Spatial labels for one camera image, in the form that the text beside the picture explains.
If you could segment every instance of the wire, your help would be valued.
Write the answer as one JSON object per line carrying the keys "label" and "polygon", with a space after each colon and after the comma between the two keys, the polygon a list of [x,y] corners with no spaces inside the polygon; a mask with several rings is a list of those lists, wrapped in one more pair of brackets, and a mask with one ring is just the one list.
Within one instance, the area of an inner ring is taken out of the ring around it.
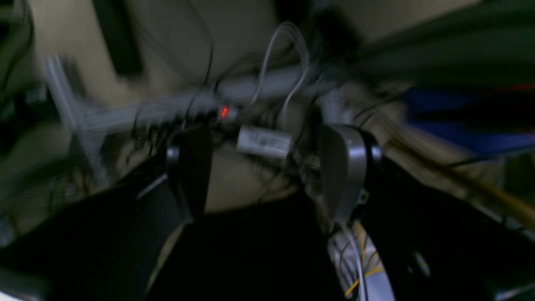
{"label": "wire", "polygon": [[254,103],[260,94],[260,90],[262,89],[262,84],[264,82],[264,77],[268,68],[268,62],[271,55],[271,50],[273,49],[273,45],[275,43],[275,40],[280,34],[287,35],[292,41],[294,41],[296,45],[297,52],[299,53],[301,57],[301,76],[295,86],[292,88],[288,96],[286,97],[286,100],[284,101],[284,105],[282,106],[282,128],[286,128],[287,124],[287,115],[288,115],[288,104],[290,102],[290,99],[292,96],[301,88],[301,85],[303,84],[305,78],[307,77],[308,71],[309,71],[309,65],[310,65],[310,55],[308,53],[307,44],[304,41],[303,36],[301,35],[301,32],[299,29],[291,22],[283,22],[281,23],[275,32],[273,33],[273,36],[271,37],[271,41],[267,47],[266,55],[264,57],[264,63],[262,64],[262,69],[260,71],[260,75],[258,78],[258,84],[256,86],[255,94],[253,95],[253,99],[251,100],[251,103]]}
{"label": "wire", "polygon": [[153,33],[143,26],[136,18],[134,20],[134,30],[137,35],[150,47],[156,54],[158,54],[164,61],[166,61],[178,74],[185,77],[191,84],[196,83],[194,72],[188,68],[181,60],[173,55]]}
{"label": "wire", "polygon": [[[345,226],[342,226],[342,231],[344,232],[344,234],[346,235],[347,239],[349,240],[349,243],[351,244],[351,247],[353,248],[353,252],[355,252],[355,258],[356,258],[356,263],[357,263],[357,271],[358,271],[358,279],[357,281],[360,281],[362,283],[362,285],[360,286],[359,288],[359,291],[360,291],[360,295],[361,295],[361,301],[367,301],[368,300],[368,292],[367,292],[367,288],[366,288],[366,279],[364,278],[364,271],[362,269],[362,262],[360,261],[360,258],[358,256],[358,249],[357,249],[357,244],[355,242],[355,237],[353,237],[353,235],[351,234],[351,231],[349,231],[349,229],[347,229],[347,227]],[[349,293],[351,293],[351,291],[358,285],[358,282],[355,281],[355,283],[351,286],[352,288],[350,288]]]}
{"label": "wire", "polygon": [[[384,272],[385,269],[384,268],[378,268],[376,270],[372,270],[372,271],[369,271],[367,272],[364,277],[368,277],[368,276],[371,276],[373,274],[377,274],[377,273],[381,273],[381,272]],[[355,281],[355,283],[353,283],[353,285],[351,285],[351,287],[346,291],[346,297],[349,296],[349,294],[355,289],[355,287],[357,287],[357,285],[360,283],[360,279],[357,279]]]}
{"label": "wire", "polygon": [[186,0],[186,3],[188,4],[188,7],[192,11],[193,15],[195,16],[195,19],[198,21],[198,24],[199,24],[201,30],[204,31],[205,37],[207,37],[207,43],[209,45],[209,52],[210,53],[209,53],[209,59],[208,59],[208,67],[207,67],[207,70],[206,70],[206,75],[204,76],[204,81],[203,81],[202,87],[199,90],[199,92],[197,94],[195,94],[192,97],[192,100],[189,102],[189,105],[188,105],[188,108],[186,110],[186,113],[184,114],[184,120],[185,120],[184,122],[186,122],[187,119],[188,119],[189,112],[192,109],[193,103],[195,102],[195,100],[197,99],[199,94],[206,88],[206,85],[208,84],[208,79],[210,78],[210,72],[212,70],[213,49],[214,49],[213,35],[212,35],[212,32],[210,31],[210,28],[208,27],[208,24],[206,24],[204,19],[199,14],[199,11],[195,8],[195,6],[193,6],[193,4],[189,0]]}
{"label": "wire", "polygon": [[[290,44],[286,49],[276,51],[271,57],[276,63],[281,63],[286,59],[287,55],[294,49],[293,43]],[[264,53],[253,53],[240,57],[237,61],[231,64],[221,75],[217,78],[216,83],[214,84],[213,90],[217,91],[221,82],[228,76],[230,76],[234,71],[238,70],[240,67],[247,65],[248,63],[262,63],[264,58]]]}

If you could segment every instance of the yellow wire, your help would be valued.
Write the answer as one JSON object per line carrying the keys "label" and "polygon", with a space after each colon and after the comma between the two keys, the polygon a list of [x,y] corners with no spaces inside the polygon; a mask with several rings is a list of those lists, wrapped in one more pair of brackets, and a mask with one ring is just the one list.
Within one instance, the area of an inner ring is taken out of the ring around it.
{"label": "yellow wire", "polygon": [[359,222],[355,223],[355,227],[357,228],[357,232],[358,232],[358,240],[361,241],[362,264],[364,264],[364,257],[365,257],[364,249],[365,249],[365,243],[366,243],[366,238],[364,237],[364,229],[362,228],[362,225]]}
{"label": "yellow wire", "polygon": [[[365,240],[366,238],[364,237],[364,229],[362,228],[362,225],[359,222],[355,223],[355,227],[356,227],[357,232],[358,232],[358,239],[361,241],[362,264],[364,264],[364,258],[365,258],[364,249],[365,249],[365,243],[366,243],[366,240]],[[379,254],[377,252],[375,252],[374,254],[372,254],[372,256],[370,256],[370,260],[368,260],[368,265],[366,266],[366,268],[370,267],[370,263],[372,263],[372,259],[375,256],[378,256],[378,255]],[[369,272],[367,272],[364,275],[364,277],[368,277],[368,276],[373,275],[373,274],[384,272],[385,269],[384,269],[384,267],[379,267],[380,264],[381,264],[381,259],[377,260],[377,263],[375,264],[373,269],[371,269]],[[349,296],[349,294],[355,289],[355,287],[357,287],[357,285],[359,283],[360,283],[360,279],[357,279],[355,281],[355,283],[353,283],[353,285],[351,285],[351,287],[346,291],[346,297]]]}
{"label": "yellow wire", "polygon": [[[385,269],[382,268],[382,267],[374,268],[373,270],[367,272],[366,275],[364,275],[364,277],[368,277],[368,276],[371,276],[373,274],[381,273],[381,272],[384,272],[384,271],[385,271]],[[353,285],[351,285],[351,287],[346,291],[346,297],[349,296],[349,294],[355,289],[355,287],[357,287],[359,282],[360,282],[360,279],[357,279],[355,281],[355,283],[353,283]]]}

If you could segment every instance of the blue object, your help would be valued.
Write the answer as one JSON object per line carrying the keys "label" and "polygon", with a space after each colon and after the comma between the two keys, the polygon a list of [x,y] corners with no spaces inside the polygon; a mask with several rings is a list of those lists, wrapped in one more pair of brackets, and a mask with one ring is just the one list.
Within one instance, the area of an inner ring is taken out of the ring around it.
{"label": "blue object", "polygon": [[483,131],[462,121],[423,121],[418,115],[433,111],[454,110],[476,103],[484,92],[447,91],[416,87],[401,99],[407,104],[407,123],[445,140],[463,146],[480,156],[522,153],[535,148],[535,133]]}

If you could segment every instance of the red led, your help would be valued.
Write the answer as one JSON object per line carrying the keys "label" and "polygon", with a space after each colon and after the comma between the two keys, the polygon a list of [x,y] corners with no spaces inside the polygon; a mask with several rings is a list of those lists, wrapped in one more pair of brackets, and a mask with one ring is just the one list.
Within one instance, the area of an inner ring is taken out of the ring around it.
{"label": "red led", "polygon": [[221,118],[225,118],[228,115],[228,107],[224,107],[223,111],[221,112]]}

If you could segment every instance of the white cable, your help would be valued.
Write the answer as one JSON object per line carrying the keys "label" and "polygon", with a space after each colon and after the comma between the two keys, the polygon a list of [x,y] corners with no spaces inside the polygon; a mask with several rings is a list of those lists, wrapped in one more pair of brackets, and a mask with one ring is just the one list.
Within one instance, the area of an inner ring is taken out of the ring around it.
{"label": "white cable", "polygon": [[360,301],[368,301],[368,292],[366,288],[366,279],[364,278],[364,270],[362,269],[362,262],[361,262],[361,255],[358,252],[357,243],[355,242],[355,237],[347,229],[345,225],[342,225],[342,231],[346,235],[347,239],[349,240],[349,243],[351,244],[351,247],[353,248],[353,252],[355,252],[355,258],[357,262],[357,271],[358,271],[358,278],[360,279],[360,284],[358,286],[358,290],[361,294]]}
{"label": "white cable", "polygon": [[271,37],[271,41],[267,47],[266,55],[264,57],[264,62],[262,64],[262,69],[260,71],[260,75],[258,78],[258,85],[255,90],[255,94],[253,95],[253,99],[251,103],[254,103],[258,99],[258,95],[260,94],[260,90],[262,88],[262,83],[264,81],[265,73],[268,68],[268,61],[269,57],[271,55],[271,50],[273,49],[273,45],[275,43],[275,40],[280,34],[285,34],[288,37],[292,39],[292,41],[295,43],[295,48],[297,49],[297,52],[299,53],[300,59],[301,59],[301,76],[295,86],[292,88],[288,96],[286,97],[286,100],[284,101],[284,105],[282,106],[282,128],[285,129],[287,125],[287,115],[288,115],[288,104],[290,102],[290,99],[292,96],[301,88],[301,85],[303,84],[305,78],[307,77],[308,70],[309,70],[309,64],[310,64],[310,55],[308,53],[307,44],[304,41],[303,36],[301,35],[301,32],[299,29],[291,22],[283,22],[281,23],[275,32],[273,33],[273,36]]}

